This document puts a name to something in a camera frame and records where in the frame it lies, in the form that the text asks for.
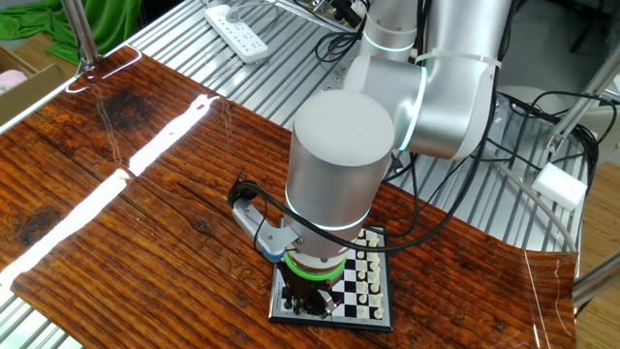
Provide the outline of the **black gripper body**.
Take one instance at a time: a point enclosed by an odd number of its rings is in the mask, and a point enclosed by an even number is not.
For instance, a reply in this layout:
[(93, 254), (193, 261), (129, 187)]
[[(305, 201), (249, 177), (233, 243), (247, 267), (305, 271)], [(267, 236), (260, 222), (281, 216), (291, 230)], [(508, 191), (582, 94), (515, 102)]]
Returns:
[(289, 296), (297, 300), (310, 301), (315, 299), (320, 291), (332, 294), (334, 286), (342, 280), (343, 273), (327, 280), (313, 281), (295, 274), (291, 270), (283, 270), (282, 277)]

